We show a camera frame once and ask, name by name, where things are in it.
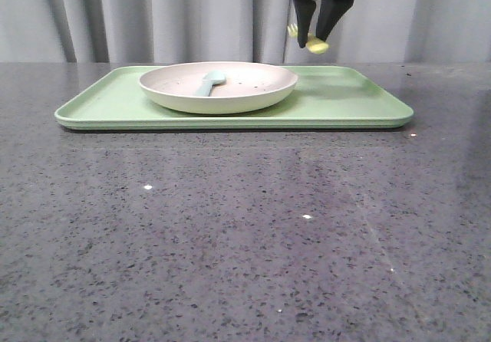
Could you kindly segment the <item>yellow plastic fork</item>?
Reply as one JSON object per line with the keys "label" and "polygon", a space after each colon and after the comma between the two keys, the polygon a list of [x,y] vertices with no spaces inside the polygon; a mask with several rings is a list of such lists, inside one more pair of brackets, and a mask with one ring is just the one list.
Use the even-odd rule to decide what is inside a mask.
{"label": "yellow plastic fork", "polygon": [[[290,24],[287,26],[288,35],[292,38],[298,38],[298,26],[296,24]],[[308,33],[307,42],[305,47],[312,54],[324,54],[329,49],[329,44],[315,35]]]}

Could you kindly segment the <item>cream round plate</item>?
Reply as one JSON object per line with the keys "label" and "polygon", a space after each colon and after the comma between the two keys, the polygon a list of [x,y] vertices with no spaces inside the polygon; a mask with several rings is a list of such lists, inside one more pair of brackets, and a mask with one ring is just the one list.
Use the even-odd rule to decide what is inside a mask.
{"label": "cream round plate", "polygon": [[[208,97],[193,94],[210,71],[226,75]],[[284,100],[298,75],[270,64],[210,61],[174,64],[143,74],[140,88],[156,104],[171,110],[198,114],[243,113],[270,107]]]}

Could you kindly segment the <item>light green plastic tray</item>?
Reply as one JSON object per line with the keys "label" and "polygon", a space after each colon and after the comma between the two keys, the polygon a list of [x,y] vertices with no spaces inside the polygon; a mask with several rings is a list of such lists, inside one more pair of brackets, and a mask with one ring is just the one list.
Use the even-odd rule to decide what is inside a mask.
{"label": "light green plastic tray", "polygon": [[119,67],[59,107],[54,117],[72,130],[384,129],[402,127],[411,107],[349,67],[292,66],[294,91],[265,109],[195,115],[161,107],[138,80],[151,66]]}

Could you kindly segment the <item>light blue plastic spoon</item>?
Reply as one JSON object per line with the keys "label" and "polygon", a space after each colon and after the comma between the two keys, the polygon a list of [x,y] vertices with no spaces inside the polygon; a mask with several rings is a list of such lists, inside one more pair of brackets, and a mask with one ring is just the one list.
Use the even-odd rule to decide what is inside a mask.
{"label": "light blue plastic spoon", "polygon": [[223,72],[218,70],[210,71],[203,77],[201,85],[193,95],[197,97],[208,97],[216,85],[221,85],[225,82],[226,75]]}

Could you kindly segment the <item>grey pleated curtain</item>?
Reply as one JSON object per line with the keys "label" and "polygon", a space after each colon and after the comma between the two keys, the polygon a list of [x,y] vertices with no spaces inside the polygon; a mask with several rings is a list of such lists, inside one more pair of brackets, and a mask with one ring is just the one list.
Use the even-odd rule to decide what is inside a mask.
{"label": "grey pleated curtain", "polygon": [[490,0],[355,0],[320,55],[292,0],[1,0],[4,62],[453,63],[490,59]]}

